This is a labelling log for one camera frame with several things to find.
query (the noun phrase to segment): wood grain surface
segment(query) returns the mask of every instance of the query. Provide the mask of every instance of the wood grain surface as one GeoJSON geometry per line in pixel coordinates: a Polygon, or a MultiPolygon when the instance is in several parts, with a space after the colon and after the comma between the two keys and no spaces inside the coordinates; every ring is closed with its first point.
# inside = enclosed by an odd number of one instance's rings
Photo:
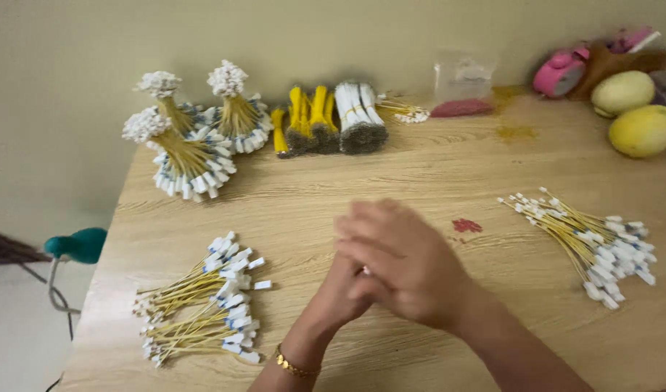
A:
{"type": "MultiPolygon", "coordinates": [[[[218,199],[195,204],[154,188],[153,152],[138,149],[86,298],[61,391],[244,391],[260,371],[228,354],[155,370],[142,359],[135,290],[171,282],[229,230],[267,260],[255,278],[258,351],[272,353],[328,270],[332,219],[355,198],[392,197],[444,233],[468,271],[597,391],[666,388],[666,154],[626,158],[609,121],[586,104],[518,98],[500,117],[431,119],[390,128],[368,156],[278,160],[272,145],[235,159],[218,199]],[[530,132],[497,132],[505,124],[530,132]],[[643,221],[657,246],[656,287],[628,278],[620,310],[587,298],[562,248],[495,198],[546,186],[598,215],[643,221]],[[482,233],[458,233],[466,218],[482,233]],[[463,239],[452,241],[451,238],[463,239]]],[[[465,344],[372,307],[331,343],[318,391],[496,391],[465,344]]]]}

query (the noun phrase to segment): red powder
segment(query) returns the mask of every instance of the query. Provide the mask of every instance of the red powder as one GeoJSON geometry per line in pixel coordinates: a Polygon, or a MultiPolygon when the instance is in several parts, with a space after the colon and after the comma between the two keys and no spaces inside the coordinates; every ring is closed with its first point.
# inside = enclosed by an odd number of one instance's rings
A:
{"type": "Polygon", "coordinates": [[[471,233],[483,232],[483,227],[481,227],[478,223],[474,222],[473,220],[461,218],[459,220],[452,220],[451,222],[454,224],[454,230],[456,230],[459,233],[463,233],[466,231],[471,233]]]}
{"type": "Polygon", "coordinates": [[[430,117],[457,117],[473,114],[488,114],[493,106],[477,98],[440,103],[430,113],[430,117]]]}

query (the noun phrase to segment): yellow fruit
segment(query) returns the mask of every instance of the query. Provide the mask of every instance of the yellow fruit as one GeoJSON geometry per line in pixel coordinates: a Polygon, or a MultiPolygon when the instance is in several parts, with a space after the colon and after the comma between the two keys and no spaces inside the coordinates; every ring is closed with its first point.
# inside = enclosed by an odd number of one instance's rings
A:
{"type": "Polygon", "coordinates": [[[666,106],[626,111],[609,128],[611,144],[627,156],[643,158],[666,149],[666,106]]]}
{"type": "Polygon", "coordinates": [[[594,111],[607,118],[649,104],[655,96],[655,83],[638,70],[617,73],[604,79],[592,91],[594,111]]]}

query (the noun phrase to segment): gold bracelet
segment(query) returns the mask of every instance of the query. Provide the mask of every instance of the gold bracelet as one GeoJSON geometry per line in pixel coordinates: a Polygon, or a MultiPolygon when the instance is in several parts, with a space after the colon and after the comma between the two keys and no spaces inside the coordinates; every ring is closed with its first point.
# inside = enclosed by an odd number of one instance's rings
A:
{"type": "Polygon", "coordinates": [[[320,373],[320,369],[316,370],[315,372],[307,372],[304,370],[300,370],[292,366],[291,363],[289,363],[285,357],[282,355],[282,352],[280,352],[280,346],[282,343],[278,344],[277,347],[275,348],[275,357],[277,358],[277,364],[282,366],[284,370],[287,370],[291,375],[295,375],[297,377],[301,378],[310,378],[310,377],[316,377],[320,373]]]}

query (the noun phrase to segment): hand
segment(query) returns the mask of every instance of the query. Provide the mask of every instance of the hand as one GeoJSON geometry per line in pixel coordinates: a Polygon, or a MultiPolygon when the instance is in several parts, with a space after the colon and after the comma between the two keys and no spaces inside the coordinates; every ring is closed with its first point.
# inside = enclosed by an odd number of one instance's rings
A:
{"type": "Polygon", "coordinates": [[[334,230],[338,252],[376,278],[361,281],[354,295],[372,296],[400,317],[454,332],[469,300],[483,291],[442,235],[395,201],[353,202],[334,230]]]}
{"type": "Polygon", "coordinates": [[[312,328],[337,331],[369,309],[373,299],[357,288],[370,277],[362,273],[363,265],[336,253],[323,283],[304,310],[303,318],[312,328]]]}

